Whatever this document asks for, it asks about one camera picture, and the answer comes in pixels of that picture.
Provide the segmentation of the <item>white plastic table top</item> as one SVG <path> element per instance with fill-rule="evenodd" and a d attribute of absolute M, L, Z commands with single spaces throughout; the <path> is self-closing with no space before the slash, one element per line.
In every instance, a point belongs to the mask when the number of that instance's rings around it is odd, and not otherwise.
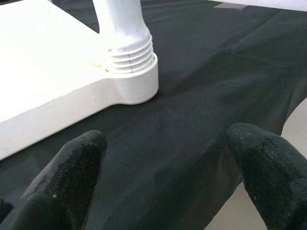
<path fill-rule="evenodd" d="M 99 32 L 49 0 L 0 2 L 0 161 L 109 106 L 146 102 L 158 88 L 158 63 L 108 72 Z"/>

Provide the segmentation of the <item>black tablecloth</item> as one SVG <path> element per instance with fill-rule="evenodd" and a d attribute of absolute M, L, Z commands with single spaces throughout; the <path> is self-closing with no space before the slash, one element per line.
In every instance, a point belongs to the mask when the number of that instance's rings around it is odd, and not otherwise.
<path fill-rule="evenodd" d="M 86 230 L 204 230 L 241 181 L 225 140 L 237 122 L 280 134 L 307 98 L 307 12 L 141 0 L 159 91 L 114 105 L 0 161 L 14 205 L 69 140 L 106 135 Z"/>

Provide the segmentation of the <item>white plastic table leg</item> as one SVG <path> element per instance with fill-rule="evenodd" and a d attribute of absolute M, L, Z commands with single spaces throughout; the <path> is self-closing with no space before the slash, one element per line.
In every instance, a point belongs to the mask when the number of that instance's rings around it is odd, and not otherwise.
<path fill-rule="evenodd" d="M 133 74 L 157 65 L 140 0 L 93 0 L 93 4 L 108 72 Z"/>

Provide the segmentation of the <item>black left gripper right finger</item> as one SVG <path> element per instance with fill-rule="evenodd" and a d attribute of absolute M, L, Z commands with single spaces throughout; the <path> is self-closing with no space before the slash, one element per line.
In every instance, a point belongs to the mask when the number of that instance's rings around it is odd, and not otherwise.
<path fill-rule="evenodd" d="M 283 137 L 253 124 L 232 124 L 226 139 L 267 229 L 307 230 L 307 159 Z"/>

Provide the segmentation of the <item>grey tape patch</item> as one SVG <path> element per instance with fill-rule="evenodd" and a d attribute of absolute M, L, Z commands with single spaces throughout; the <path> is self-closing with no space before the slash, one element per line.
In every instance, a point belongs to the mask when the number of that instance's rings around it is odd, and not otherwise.
<path fill-rule="evenodd" d="M 214 8 L 217 8 L 217 9 L 232 9 L 232 10 L 242 10 L 246 7 L 247 7 L 247 5 L 236 4 L 236 3 L 227 3 L 227 2 L 223 2 L 223 3 L 220 3 L 216 6 L 214 6 Z"/>

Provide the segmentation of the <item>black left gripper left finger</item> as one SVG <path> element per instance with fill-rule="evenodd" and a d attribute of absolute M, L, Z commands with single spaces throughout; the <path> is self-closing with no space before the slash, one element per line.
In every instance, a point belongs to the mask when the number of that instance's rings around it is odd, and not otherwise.
<path fill-rule="evenodd" d="M 0 230 L 84 230 L 106 149 L 97 130 L 67 142 L 1 220 Z"/>

